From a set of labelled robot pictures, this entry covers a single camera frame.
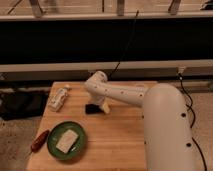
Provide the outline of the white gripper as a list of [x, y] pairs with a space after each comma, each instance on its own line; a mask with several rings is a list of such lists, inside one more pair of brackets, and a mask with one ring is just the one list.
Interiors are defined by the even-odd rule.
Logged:
[[90, 104], [101, 106], [101, 109], [105, 114], [110, 113], [110, 107], [107, 102], [105, 102], [105, 97], [98, 94], [91, 94], [89, 99]]

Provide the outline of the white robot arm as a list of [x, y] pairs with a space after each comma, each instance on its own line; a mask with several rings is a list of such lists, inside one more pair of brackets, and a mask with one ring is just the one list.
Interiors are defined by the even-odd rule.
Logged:
[[84, 86], [92, 104], [102, 105], [108, 97], [142, 109], [147, 171], [196, 171], [186, 102], [176, 87], [113, 85], [102, 71]]

